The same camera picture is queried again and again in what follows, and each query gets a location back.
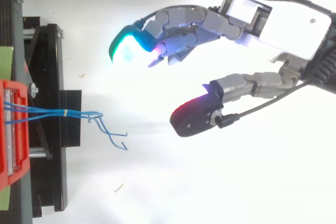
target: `robotic finger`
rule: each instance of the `robotic finger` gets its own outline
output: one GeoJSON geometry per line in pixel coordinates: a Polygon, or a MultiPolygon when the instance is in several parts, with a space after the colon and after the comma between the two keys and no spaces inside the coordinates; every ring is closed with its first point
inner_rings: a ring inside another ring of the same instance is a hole
{"type": "Polygon", "coordinates": [[[182,105],[171,116],[180,136],[225,127],[308,84],[336,93],[336,14],[307,0],[224,0],[220,7],[173,6],[124,28],[112,42],[113,60],[120,38],[135,37],[155,52],[153,67],[167,58],[183,61],[197,46],[225,37],[255,48],[272,62],[283,62],[278,73],[231,74],[204,87],[207,94],[182,105]],[[272,99],[257,109],[223,116],[223,104],[242,95],[272,99]]]}

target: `red plastic holder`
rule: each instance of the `red plastic holder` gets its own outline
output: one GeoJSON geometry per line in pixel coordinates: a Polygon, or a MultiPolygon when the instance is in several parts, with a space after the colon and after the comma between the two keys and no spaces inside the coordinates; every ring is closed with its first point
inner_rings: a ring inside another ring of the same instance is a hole
{"type": "MultiPolygon", "coordinates": [[[[0,80],[0,190],[22,178],[30,169],[28,122],[5,125],[5,92],[10,91],[10,101],[17,105],[28,106],[28,89],[22,83],[0,80]],[[6,132],[10,130],[10,139],[6,132]],[[12,149],[12,160],[8,160],[8,151],[12,149]]],[[[11,120],[28,117],[27,113],[11,112],[11,120]]]]}

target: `green tape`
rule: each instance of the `green tape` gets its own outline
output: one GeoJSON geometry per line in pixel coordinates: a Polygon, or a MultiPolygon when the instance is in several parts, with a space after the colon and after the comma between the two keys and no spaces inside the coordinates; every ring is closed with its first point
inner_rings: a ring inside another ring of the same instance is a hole
{"type": "Polygon", "coordinates": [[[8,211],[9,209],[10,188],[10,186],[7,186],[0,191],[0,211],[8,211]]]}
{"type": "Polygon", "coordinates": [[[13,47],[0,47],[0,80],[10,80],[13,50],[13,47]]]}
{"type": "MultiPolygon", "coordinates": [[[[0,47],[0,80],[10,80],[12,75],[13,47],[0,47]]],[[[11,187],[0,191],[0,210],[8,211],[11,187]]]]}

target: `black metal frame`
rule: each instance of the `black metal frame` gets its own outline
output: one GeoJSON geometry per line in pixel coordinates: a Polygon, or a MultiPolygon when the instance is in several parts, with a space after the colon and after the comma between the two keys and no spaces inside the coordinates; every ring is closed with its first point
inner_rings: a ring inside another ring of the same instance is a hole
{"type": "MultiPolygon", "coordinates": [[[[81,91],[63,90],[60,28],[55,24],[34,27],[26,44],[26,62],[39,93],[29,105],[45,109],[81,109],[81,91]]],[[[63,211],[68,205],[66,147],[80,145],[80,119],[45,118],[29,124],[29,146],[42,146],[47,159],[34,158],[31,165],[33,217],[41,217],[41,207],[63,211]]]]}
{"type": "MultiPolygon", "coordinates": [[[[20,2],[0,0],[0,46],[14,47],[12,80],[39,88],[35,98],[30,95],[29,105],[81,110],[81,91],[63,90],[59,31],[56,24],[40,26],[38,17],[23,18],[20,2]],[[24,26],[35,29],[31,40],[24,41],[24,26]]],[[[42,147],[46,158],[31,158],[30,171],[11,185],[9,211],[0,211],[1,224],[31,224],[32,217],[41,217],[43,206],[54,206],[55,211],[67,207],[66,147],[80,146],[80,119],[30,122],[29,146],[42,147]]]]}

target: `white background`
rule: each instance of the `white background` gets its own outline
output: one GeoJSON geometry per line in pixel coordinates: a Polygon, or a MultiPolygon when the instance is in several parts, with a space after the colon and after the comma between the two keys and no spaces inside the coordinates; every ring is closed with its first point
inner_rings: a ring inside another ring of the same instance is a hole
{"type": "MultiPolygon", "coordinates": [[[[169,118],[192,85],[280,65],[224,39],[174,67],[112,65],[123,26],[164,6],[222,0],[24,1],[26,16],[65,31],[65,88],[82,89],[82,109],[103,112],[111,132],[129,133],[114,139],[125,152],[82,121],[81,147],[67,150],[69,205],[44,208],[34,223],[336,223],[335,95],[307,87],[228,128],[180,138],[169,118]]],[[[336,10],[335,0],[311,1],[336,10]]],[[[224,113],[262,102],[246,97],[224,113]]]]}

